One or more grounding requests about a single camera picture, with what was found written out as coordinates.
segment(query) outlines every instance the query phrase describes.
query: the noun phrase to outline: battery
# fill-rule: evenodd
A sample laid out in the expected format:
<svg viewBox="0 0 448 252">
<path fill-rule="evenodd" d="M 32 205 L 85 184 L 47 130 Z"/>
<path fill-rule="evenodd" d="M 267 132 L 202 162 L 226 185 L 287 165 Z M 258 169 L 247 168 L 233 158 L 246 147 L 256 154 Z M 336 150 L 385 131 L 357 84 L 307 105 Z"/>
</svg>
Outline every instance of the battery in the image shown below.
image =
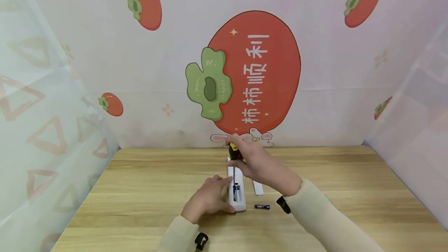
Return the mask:
<svg viewBox="0 0 448 252">
<path fill-rule="evenodd" d="M 271 209 L 271 206 L 270 205 L 254 205 L 254 208 L 255 209 L 257 209 L 257 208 L 259 208 L 259 209 L 263 209 L 263 210 L 270 210 Z"/>
</svg>

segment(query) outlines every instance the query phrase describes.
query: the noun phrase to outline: table surface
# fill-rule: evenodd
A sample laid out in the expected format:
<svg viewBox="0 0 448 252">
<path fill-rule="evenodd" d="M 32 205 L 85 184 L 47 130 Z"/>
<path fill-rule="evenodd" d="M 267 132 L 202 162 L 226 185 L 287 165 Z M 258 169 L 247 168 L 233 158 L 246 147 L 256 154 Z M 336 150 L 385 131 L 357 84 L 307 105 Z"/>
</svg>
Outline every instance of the table surface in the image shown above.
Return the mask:
<svg viewBox="0 0 448 252">
<path fill-rule="evenodd" d="M 272 148 L 269 152 L 319 187 L 342 213 L 391 252 L 446 252 L 448 232 L 365 146 Z M 227 175 L 226 149 L 122 149 L 83 202 L 53 252 L 148 252 L 205 179 Z M 200 221 L 205 251 L 324 252 L 321 244 L 245 178 L 248 210 Z M 255 210 L 255 203 L 271 210 Z"/>
</svg>

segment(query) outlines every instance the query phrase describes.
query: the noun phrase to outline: large persimmon graphic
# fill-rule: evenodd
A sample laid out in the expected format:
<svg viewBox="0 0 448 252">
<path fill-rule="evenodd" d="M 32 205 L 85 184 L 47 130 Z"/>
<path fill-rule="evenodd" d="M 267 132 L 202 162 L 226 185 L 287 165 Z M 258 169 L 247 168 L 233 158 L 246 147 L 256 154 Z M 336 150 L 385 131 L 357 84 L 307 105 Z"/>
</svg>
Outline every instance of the large persimmon graphic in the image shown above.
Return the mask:
<svg viewBox="0 0 448 252">
<path fill-rule="evenodd" d="M 241 135 L 255 128 L 264 134 L 288 113 L 300 69 L 289 27 L 268 12 L 247 11 L 213 36 L 202 51 L 201 67 L 187 66 L 187 95 L 220 130 Z"/>
<path fill-rule="evenodd" d="M 356 28 L 373 12 L 379 0 L 347 0 L 345 2 L 345 25 Z"/>
<path fill-rule="evenodd" d="M 148 30 L 156 30 L 162 23 L 162 4 L 160 0 L 127 0 L 134 19 Z"/>
</svg>

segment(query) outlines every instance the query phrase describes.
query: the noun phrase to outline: sleeve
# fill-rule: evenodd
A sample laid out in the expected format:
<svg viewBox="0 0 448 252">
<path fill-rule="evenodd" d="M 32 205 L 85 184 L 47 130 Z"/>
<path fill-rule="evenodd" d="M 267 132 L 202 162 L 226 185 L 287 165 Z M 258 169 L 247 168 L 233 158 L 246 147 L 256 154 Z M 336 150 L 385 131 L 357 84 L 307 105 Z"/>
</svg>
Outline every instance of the sleeve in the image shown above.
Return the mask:
<svg viewBox="0 0 448 252">
<path fill-rule="evenodd" d="M 384 252 L 310 181 L 304 180 L 297 194 L 285 201 L 295 219 L 328 252 Z"/>
<path fill-rule="evenodd" d="M 158 252 L 194 252 L 194 240 L 198 235 L 198 225 L 194 225 L 182 216 L 174 218 L 160 241 Z"/>
</svg>

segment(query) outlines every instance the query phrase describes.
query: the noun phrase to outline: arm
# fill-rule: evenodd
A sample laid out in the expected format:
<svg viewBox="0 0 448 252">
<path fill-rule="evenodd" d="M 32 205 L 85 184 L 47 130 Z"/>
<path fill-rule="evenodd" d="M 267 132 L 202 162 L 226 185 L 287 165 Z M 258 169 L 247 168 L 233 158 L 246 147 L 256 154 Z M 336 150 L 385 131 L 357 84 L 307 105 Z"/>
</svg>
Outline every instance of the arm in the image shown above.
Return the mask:
<svg viewBox="0 0 448 252">
<path fill-rule="evenodd" d="M 304 180 L 300 190 L 285 200 L 295 219 L 328 252 L 383 252 L 310 181 Z"/>
<path fill-rule="evenodd" d="M 226 145 L 238 146 L 244 161 L 234 160 L 244 176 L 279 191 L 295 219 L 328 252 L 383 252 L 383 250 L 348 217 L 337 210 L 315 185 L 302 180 L 292 169 L 272 157 L 257 142 L 246 142 L 233 134 Z"/>
<path fill-rule="evenodd" d="M 160 241 L 158 252 L 194 252 L 199 234 L 199 219 L 203 214 L 217 211 L 235 213 L 235 209 L 221 200 L 221 193 L 232 177 L 218 175 L 207 178 L 202 187 L 185 204 L 182 213 L 175 217 Z"/>
<path fill-rule="evenodd" d="M 158 252 L 194 252 L 195 238 L 199 234 L 199 226 L 179 215 L 165 232 L 160 241 Z"/>
</svg>

